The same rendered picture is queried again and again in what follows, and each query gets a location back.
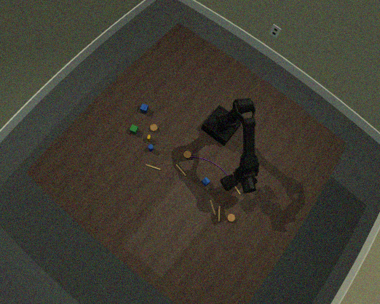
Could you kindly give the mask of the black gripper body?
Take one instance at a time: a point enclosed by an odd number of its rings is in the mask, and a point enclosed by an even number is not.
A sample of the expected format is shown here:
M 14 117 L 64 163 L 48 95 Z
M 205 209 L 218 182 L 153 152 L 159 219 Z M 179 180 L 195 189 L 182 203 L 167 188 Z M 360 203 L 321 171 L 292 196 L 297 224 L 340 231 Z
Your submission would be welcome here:
M 241 180 L 240 176 L 237 174 L 237 169 L 232 172 L 234 175 L 229 178 L 228 176 L 221 179 L 221 184 L 225 188 L 225 190 L 229 190 L 234 187 L 234 184 L 237 183 L 237 181 Z M 240 181 L 239 181 L 240 182 Z

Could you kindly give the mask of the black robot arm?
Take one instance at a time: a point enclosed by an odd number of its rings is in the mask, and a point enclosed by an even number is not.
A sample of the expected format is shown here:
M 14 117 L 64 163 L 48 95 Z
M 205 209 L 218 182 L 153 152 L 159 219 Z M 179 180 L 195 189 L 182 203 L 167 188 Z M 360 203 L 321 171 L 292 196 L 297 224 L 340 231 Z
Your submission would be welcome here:
M 253 113 L 252 118 L 243 116 L 243 113 Z M 237 174 L 240 176 L 239 180 L 242 184 L 244 193 L 251 193 L 256 191 L 256 183 L 258 182 L 254 176 L 258 176 L 259 163 L 255 155 L 255 142 L 254 142 L 254 127 L 256 126 L 255 120 L 256 107 L 250 98 L 235 99 L 233 108 L 225 115 L 217 115 L 217 124 L 215 128 L 222 133 L 230 127 L 237 125 L 239 119 L 243 126 L 243 154 L 240 156 L 240 166 L 237 169 Z M 254 172 L 255 171 L 255 172 Z

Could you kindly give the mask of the tan round disc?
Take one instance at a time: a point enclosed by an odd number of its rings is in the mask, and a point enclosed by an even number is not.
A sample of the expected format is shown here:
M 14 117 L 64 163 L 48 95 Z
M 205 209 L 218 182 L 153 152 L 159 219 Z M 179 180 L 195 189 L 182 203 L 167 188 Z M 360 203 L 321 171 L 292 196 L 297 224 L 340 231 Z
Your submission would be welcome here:
M 235 215 L 233 215 L 233 214 L 229 214 L 229 215 L 227 216 L 227 220 L 228 220 L 229 222 L 234 221 L 234 220 L 235 220 Z
M 150 130 L 151 130 L 152 132 L 157 131 L 157 125 L 155 125 L 155 124 L 151 124 L 149 128 L 150 128 Z

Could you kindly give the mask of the round wooden button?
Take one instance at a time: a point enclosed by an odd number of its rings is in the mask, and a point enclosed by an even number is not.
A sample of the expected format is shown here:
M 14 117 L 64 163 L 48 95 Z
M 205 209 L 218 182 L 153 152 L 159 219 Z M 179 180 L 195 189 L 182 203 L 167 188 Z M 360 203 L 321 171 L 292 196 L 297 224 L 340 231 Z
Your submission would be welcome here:
M 185 159 L 190 159 L 191 158 L 191 152 L 190 151 L 185 151 L 183 154 Z

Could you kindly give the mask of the green cube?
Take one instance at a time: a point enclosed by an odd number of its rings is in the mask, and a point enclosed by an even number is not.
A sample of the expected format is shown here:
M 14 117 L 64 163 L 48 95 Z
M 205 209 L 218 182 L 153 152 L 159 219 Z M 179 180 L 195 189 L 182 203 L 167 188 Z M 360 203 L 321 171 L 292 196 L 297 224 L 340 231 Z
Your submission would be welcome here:
M 135 125 L 132 125 L 129 129 L 129 131 L 133 134 L 136 135 L 137 131 L 138 131 L 138 126 L 135 126 Z

